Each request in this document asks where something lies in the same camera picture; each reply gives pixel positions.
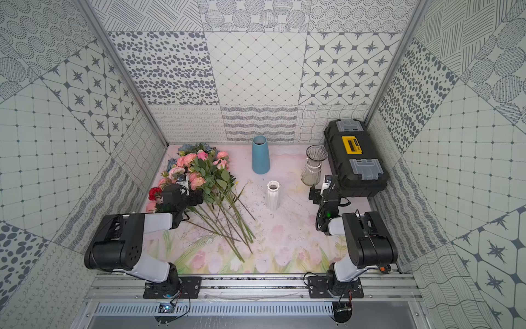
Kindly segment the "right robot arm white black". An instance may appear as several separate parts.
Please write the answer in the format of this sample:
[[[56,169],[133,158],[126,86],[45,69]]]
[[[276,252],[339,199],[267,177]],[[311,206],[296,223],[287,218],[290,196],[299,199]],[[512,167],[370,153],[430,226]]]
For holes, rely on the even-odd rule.
[[[389,273],[391,265],[397,262],[398,251],[378,212],[340,214],[340,207],[351,204],[342,203],[343,198],[332,175],[325,176],[320,189],[310,189],[309,199],[319,206],[316,230],[327,236],[344,237],[347,249],[341,260],[329,266],[324,289],[334,297],[345,293],[362,297],[359,277],[370,270]]]

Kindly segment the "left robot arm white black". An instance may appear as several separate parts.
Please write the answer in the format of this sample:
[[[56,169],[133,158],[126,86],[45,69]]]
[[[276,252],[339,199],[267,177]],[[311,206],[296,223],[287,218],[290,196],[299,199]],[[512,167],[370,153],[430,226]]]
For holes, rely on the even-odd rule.
[[[143,279],[145,299],[196,299],[202,278],[180,277],[174,264],[143,253],[142,244],[146,234],[175,230],[189,220],[186,211],[203,203],[203,193],[176,184],[154,197],[161,199],[158,212],[104,216],[85,253],[84,264],[90,270]]]

